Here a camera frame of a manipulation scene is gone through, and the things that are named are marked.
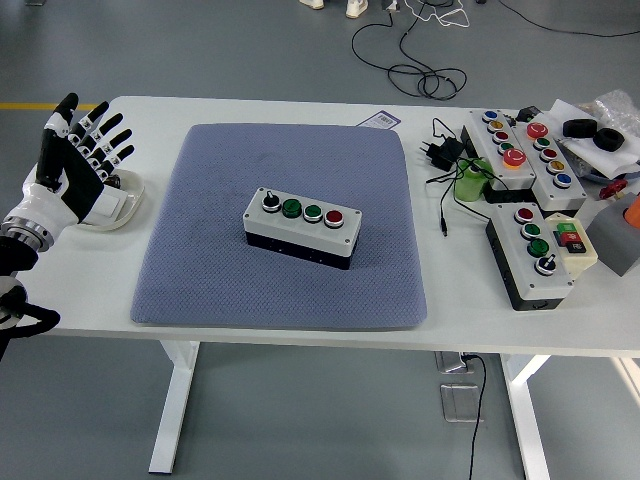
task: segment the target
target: shoe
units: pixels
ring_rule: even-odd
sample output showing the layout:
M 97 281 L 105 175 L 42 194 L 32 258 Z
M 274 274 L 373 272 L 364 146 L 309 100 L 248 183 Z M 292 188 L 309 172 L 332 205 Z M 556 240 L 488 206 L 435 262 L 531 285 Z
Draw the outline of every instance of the shoe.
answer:
M 367 0 L 348 0 L 347 17 L 358 18 L 362 14 L 362 12 L 367 9 L 368 6 L 369 5 L 367 4 Z
M 306 5 L 307 7 L 311 7 L 314 10 L 320 10 L 324 8 L 324 0 L 300 0 L 300 3 Z

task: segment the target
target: floor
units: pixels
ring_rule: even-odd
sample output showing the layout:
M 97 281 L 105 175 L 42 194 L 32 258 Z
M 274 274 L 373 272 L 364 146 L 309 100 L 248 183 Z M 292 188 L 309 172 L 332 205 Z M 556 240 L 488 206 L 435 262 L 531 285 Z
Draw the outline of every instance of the floor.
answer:
M 504 3 L 556 29 L 640 28 L 640 4 L 632 0 Z M 434 69 L 462 69 L 468 81 L 447 101 L 405 95 L 351 50 L 359 28 L 389 25 L 389 16 L 371 0 L 362 17 L 349 20 L 345 4 L 327 1 L 313 11 L 296 0 L 49 0 L 42 7 L 5 0 L 2 211 L 21 199 L 20 183 L 37 159 L 49 116 L 24 104 L 55 103 L 69 91 L 82 103 L 153 95 L 546 109 L 556 98 L 589 103 L 621 89 L 640 103 L 634 60 L 640 35 L 550 32 L 497 0 L 464 1 L 469 28 L 433 18 L 415 25 L 405 51 Z M 393 27 L 358 34 L 354 45 L 363 58 L 408 62 L 398 42 L 413 17 L 400 4 Z M 461 81 L 460 73 L 447 74 Z M 397 81 L 415 88 L 406 78 Z M 488 382 L 474 478 L 522 479 L 499 358 L 484 358 Z M 0 364 L 0 478 L 147 478 L 170 374 L 157 342 L 12 341 Z M 440 374 L 431 352 L 203 345 L 173 476 L 466 478 L 473 425 L 447 423 L 440 401 L 440 384 L 452 377 L 482 381 L 479 367 L 471 375 Z M 530 389 L 552 479 L 638 477 L 637 394 L 614 361 L 553 357 Z

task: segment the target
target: power adapter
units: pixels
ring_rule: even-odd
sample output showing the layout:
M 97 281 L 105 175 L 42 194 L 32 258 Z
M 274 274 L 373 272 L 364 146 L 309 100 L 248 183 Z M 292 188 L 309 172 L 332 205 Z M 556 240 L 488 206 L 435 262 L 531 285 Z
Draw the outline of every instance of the power adapter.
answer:
M 451 170 L 451 166 L 458 161 L 463 150 L 464 145 L 462 143 L 453 137 L 447 137 L 442 145 L 429 144 L 429 149 L 426 150 L 426 153 L 434 167 L 448 172 Z

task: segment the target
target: table leg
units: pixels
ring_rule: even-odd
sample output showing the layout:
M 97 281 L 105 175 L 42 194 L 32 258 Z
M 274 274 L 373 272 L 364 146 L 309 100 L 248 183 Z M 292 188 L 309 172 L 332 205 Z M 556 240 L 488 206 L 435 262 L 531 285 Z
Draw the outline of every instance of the table leg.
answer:
M 511 412 L 518 435 L 527 480 L 549 480 L 536 415 L 527 380 L 549 359 L 549 355 L 501 355 Z
M 171 473 L 200 342 L 161 340 L 173 362 L 173 374 L 162 411 L 149 473 Z

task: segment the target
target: robotic hand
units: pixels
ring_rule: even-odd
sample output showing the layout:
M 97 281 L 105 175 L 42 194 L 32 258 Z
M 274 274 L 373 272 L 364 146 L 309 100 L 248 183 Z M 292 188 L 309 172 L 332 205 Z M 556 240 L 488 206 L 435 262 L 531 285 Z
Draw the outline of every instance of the robotic hand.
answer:
M 24 198 L 0 228 L 0 358 L 9 339 L 45 332 L 60 320 L 57 312 L 27 303 L 16 274 L 33 268 L 38 252 L 48 250 L 62 230 L 87 217 L 104 189 L 103 182 L 134 150 L 128 145 L 115 152 L 131 130 L 105 138 L 122 121 L 121 114 L 91 131 L 107 111 L 107 102 L 70 128 L 77 106 L 78 96 L 70 93 L 54 110 L 44 127 L 38 163 L 22 186 Z M 24 315 L 39 323 L 17 327 Z

